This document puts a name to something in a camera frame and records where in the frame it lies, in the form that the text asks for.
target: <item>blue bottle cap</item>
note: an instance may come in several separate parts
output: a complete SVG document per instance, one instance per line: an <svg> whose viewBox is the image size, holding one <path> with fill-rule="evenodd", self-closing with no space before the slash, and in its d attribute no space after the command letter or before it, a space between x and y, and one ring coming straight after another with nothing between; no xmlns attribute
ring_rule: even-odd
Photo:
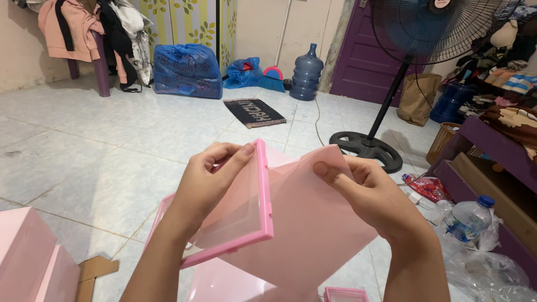
<svg viewBox="0 0 537 302"><path fill-rule="evenodd" d="M496 202L494 201L494 199L487 195L481 195L477 199L477 203L484 207L492 207Z"/></svg>

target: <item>blue plastic bag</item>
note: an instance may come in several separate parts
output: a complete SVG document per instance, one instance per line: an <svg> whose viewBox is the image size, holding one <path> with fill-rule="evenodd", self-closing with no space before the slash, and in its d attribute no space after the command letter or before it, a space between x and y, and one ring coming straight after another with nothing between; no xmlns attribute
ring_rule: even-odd
<svg viewBox="0 0 537 302"><path fill-rule="evenodd" d="M244 71L245 64L248 64L253 69ZM224 88L228 89L257 86L257 82L263 76L263 71L259 68L258 57L236 60L228 67L227 72L229 78L224 81Z"/></svg>
<svg viewBox="0 0 537 302"><path fill-rule="evenodd" d="M209 47L200 44L157 45L153 61L156 93L222 97L220 68Z"/></svg>

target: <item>pink jacket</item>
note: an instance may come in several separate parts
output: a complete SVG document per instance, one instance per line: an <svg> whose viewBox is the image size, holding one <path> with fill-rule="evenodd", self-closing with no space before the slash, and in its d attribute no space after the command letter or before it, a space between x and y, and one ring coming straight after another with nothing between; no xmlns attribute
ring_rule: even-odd
<svg viewBox="0 0 537 302"><path fill-rule="evenodd" d="M62 14L65 16L71 31L75 50L66 50L65 41L56 18L54 6L56 0L48 0L39 11L39 28L47 41L48 55L51 57L64 57L86 62L99 59L97 44L90 30L104 34L104 29L96 15L92 15L76 0L66 0L62 5Z"/></svg>

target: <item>fingernail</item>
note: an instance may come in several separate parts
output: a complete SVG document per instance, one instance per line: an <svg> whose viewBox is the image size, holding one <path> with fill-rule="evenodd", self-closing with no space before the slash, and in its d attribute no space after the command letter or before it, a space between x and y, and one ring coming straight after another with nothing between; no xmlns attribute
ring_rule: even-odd
<svg viewBox="0 0 537 302"><path fill-rule="evenodd" d="M244 152L246 155L252 154L255 150L256 148L250 142L244 145L244 147L242 147L242 152Z"/></svg>
<svg viewBox="0 0 537 302"><path fill-rule="evenodd" d="M313 172L319 176L324 176L328 172L328 167L322 162L318 162L313 166Z"/></svg>

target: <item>pink frame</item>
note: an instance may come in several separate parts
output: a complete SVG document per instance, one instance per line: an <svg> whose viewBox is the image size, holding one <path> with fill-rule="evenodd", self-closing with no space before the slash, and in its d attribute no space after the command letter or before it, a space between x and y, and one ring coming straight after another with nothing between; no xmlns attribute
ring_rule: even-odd
<svg viewBox="0 0 537 302"><path fill-rule="evenodd" d="M324 302L332 302L330 298L330 291L346 291L350 293L363 293L364 297L366 298L366 302L369 302L369 298L367 298L366 290L359 290L359 289L345 289L343 287L325 287L324 288Z"/></svg>
<svg viewBox="0 0 537 302"><path fill-rule="evenodd" d="M194 255L188 256L181 261L180 269L189 268L191 266L216 258L220 255L236 252L242 247L274 238L274 228L272 225L271 218L272 205L270 202L269 171L267 170L265 142L262 139L257 139L252 143L256 146L257 150L257 168L259 171L259 215L261 222L261 230L248 234L244 237L226 242L222 245L203 250ZM155 221L153 222L153 226L151 227L149 236L147 237L144 250L146 249L147 243L149 243L149 240L151 239L155 228L160 222L158 218L162 217L163 212L165 212L164 201L169 198L172 198L174 195L175 193L168 195L164 199L162 199L161 204L157 210L157 216L155 218Z"/></svg>

